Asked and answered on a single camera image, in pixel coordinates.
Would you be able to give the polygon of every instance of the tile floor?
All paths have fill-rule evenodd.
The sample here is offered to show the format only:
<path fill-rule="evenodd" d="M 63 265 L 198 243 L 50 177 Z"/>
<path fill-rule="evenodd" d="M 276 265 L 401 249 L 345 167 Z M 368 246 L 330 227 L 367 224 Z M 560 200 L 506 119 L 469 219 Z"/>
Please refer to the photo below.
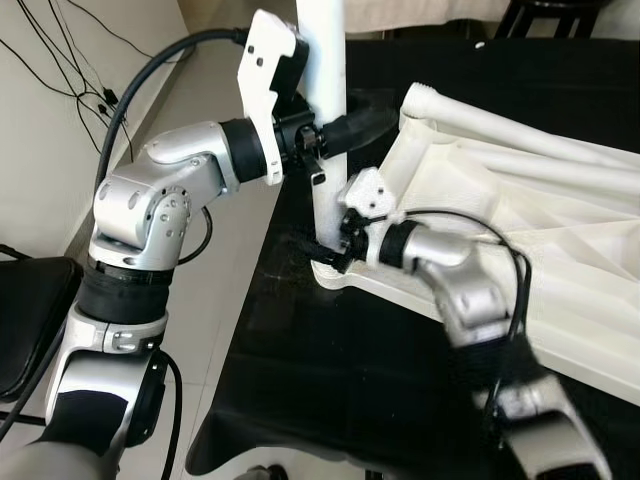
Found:
<path fill-rule="evenodd" d="M 206 2 L 183 3 L 195 9 L 192 13 L 197 17 L 199 5 Z M 223 0 L 209 26 L 249 25 L 258 7 L 295 21 L 292 0 Z M 235 81 L 240 55 L 237 46 L 223 43 L 199 48 L 185 66 L 149 135 L 198 121 L 240 116 L 242 109 Z M 233 197 L 209 205 L 214 222 L 211 245 L 197 262 L 176 271 L 163 345 L 180 366 L 184 381 L 182 427 L 173 480 L 192 478 L 184 470 L 188 446 L 211 405 L 278 191 L 256 181 L 244 185 Z M 204 222 L 201 217 L 196 218 L 187 234 L 184 251 L 195 248 L 203 233 Z M 160 478 L 173 416 L 171 381 L 154 436 L 126 451 L 119 480 Z M 38 388 L 24 413 L 43 414 L 46 383 Z M 8 410 L 10 406 L 0 408 Z M 0 444 L 0 455 L 36 439 L 40 431 L 39 427 L 16 425 Z M 284 465 L 292 480 L 364 478 L 361 469 L 346 463 L 330 463 L 282 448 L 258 448 L 199 478 L 231 480 L 254 465 L 271 463 Z"/>

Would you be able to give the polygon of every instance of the white pole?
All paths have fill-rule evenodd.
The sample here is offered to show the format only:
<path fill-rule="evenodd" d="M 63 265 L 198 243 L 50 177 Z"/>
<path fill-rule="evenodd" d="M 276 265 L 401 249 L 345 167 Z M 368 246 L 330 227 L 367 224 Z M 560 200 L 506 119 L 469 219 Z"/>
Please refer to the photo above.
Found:
<path fill-rule="evenodd" d="M 345 79 L 344 0 L 297 0 L 298 28 L 309 43 L 304 74 L 305 97 L 322 127 L 347 111 Z M 318 242 L 340 249 L 343 211 L 338 193 L 347 182 L 347 155 L 321 160 L 326 181 L 312 185 Z"/>

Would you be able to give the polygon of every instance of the black seat cushion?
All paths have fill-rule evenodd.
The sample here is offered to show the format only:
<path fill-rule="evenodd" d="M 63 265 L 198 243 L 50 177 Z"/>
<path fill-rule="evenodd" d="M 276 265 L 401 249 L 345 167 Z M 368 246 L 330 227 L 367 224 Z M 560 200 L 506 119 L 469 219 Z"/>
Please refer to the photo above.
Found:
<path fill-rule="evenodd" d="M 13 402 L 73 302 L 82 267 L 70 258 L 0 262 L 0 401 Z"/>

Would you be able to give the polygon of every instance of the black chair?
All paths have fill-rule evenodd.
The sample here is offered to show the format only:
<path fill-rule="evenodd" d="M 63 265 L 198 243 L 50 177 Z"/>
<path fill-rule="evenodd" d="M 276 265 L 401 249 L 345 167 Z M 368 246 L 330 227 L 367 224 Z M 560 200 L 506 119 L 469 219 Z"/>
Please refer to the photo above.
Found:
<path fill-rule="evenodd" d="M 29 258 L 6 245 L 0 253 L 0 403 L 18 399 L 64 322 L 82 278 L 71 258 Z M 0 422 L 6 418 L 0 412 Z M 44 425 L 23 415 L 19 422 Z"/>
<path fill-rule="evenodd" d="M 511 0 L 495 38 L 524 38 L 536 18 L 559 18 L 554 38 L 569 38 L 578 21 L 575 38 L 589 38 L 600 10 L 612 0 Z"/>

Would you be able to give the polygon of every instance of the black tablecloth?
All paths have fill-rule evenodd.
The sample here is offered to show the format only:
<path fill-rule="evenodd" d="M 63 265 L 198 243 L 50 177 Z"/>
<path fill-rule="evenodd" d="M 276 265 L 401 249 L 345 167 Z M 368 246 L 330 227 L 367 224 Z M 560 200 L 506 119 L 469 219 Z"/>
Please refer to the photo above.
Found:
<path fill-rule="evenodd" d="M 555 134 L 640 152 L 637 43 L 348 44 L 350 88 L 387 93 L 399 107 L 414 81 Z M 350 155 L 350 171 L 378 165 L 394 136 Z M 482 447 L 442 326 L 355 288 L 319 287 L 293 241 L 312 229 L 308 183 L 289 178 L 187 470 L 281 445 L 416 478 L 520 478 L 508 452 Z M 640 409 L 562 380 L 615 478 L 640 478 Z"/>

